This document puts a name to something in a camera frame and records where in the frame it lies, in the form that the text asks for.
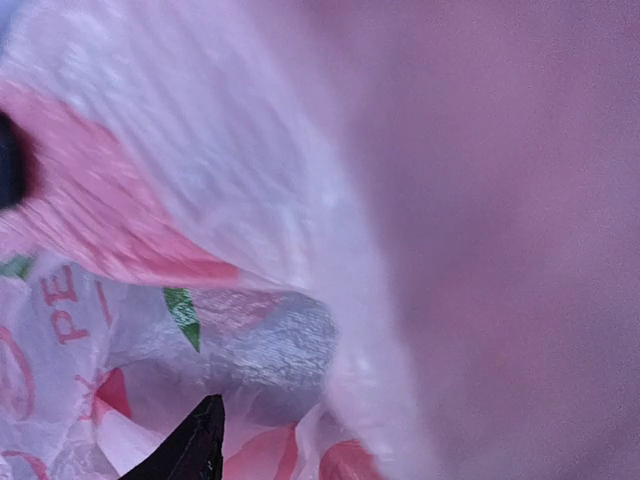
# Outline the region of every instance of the white plastic bag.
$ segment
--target white plastic bag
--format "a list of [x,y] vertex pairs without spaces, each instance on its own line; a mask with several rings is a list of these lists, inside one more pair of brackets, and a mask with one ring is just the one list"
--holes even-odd
[[[7,478],[115,480],[211,392],[227,410],[225,478],[317,476],[325,452],[353,439],[322,406],[335,328],[317,302],[130,286],[48,255],[23,260],[0,278]],[[310,459],[296,446],[305,437]]]
[[4,253],[307,291],[389,478],[637,478],[636,3],[34,2]]

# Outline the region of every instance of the pink print on bag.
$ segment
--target pink print on bag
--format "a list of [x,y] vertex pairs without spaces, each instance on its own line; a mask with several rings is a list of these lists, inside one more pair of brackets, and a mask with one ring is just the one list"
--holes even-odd
[[225,462],[225,475],[229,478],[249,478],[255,475],[256,466],[260,465],[265,478],[290,480],[298,460],[295,430],[296,425],[291,425],[256,435]]
[[320,480],[383,480],[373,456],[360,442],[349,440],[334,445],[320,462]]
[[111,328],[113,326],[113,315],[109,310],[109,305],[107,303],[107,297],[104,294],[102,282],[99,280],[96,280],[96,291],[98,292],[98,299],[100,300],[100,308],[102,309],[104,320],[107,323],[107,327]]
[[49,477],[49,474],[47,473],[47,466],[42,460],[34,455],[23,452],[3,452],[2,456],[4,458],[22,458],[27,462],[27,464],[29,464],[38,480],[51,480],[51,477]]
[[125,376],[121,369],[116,368],[107,375],[106,380],[98,389],[96,397],[103,402],[103,411],[97,412],[96,420],[98,425],[102,423],[102,417],[109,410],[116,410],[128,419],[133,418],[133,412],[127,397]]
[[42,288],[44,301],[50,307],[53,307],[53,304],[60,300],[69,300],[74,303],[78,301],[78,294],[76,293],[76,289],[73,285],[71,267],[69,265],[65,265],[62,267],[62,273],[64,273],[65,277],[64,286],[60,285],[60,278],[57,276],[54,276],[51,279],[51,283],[53,285],[49,284],[44,278],[40,280],[40,287]]
[[27,357],[5,327],[0,327],[0,365],[0,408],[16,421],[27,420],[35,406],[35,379]]

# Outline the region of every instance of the translucent plastic bag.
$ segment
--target translucent plastic bag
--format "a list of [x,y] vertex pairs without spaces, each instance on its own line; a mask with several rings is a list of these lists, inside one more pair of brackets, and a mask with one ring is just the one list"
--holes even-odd
[[[328,305],[294,478],[323,471],[308,435],[335,425],[394,480],[637,478],[637,18],[34,0],[0,105],[40,174],[0,248]],[[14,453],[0,468],[50,467]]]
[[0,279],[5,478],[115,480],[211,392],[227,410],[225,479],[368,475],[322,405],[335,328],[320,304],[125,285],[59,260],[15,259]]

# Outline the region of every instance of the black object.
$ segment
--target black object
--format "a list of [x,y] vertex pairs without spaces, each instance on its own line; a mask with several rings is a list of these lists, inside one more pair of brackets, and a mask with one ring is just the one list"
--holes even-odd
[[26,196],[26,163],[16,126],[0,112],[0,210],[16,206]]
[[221,480],[224,405],[205,398],[144,462],[120,480]]

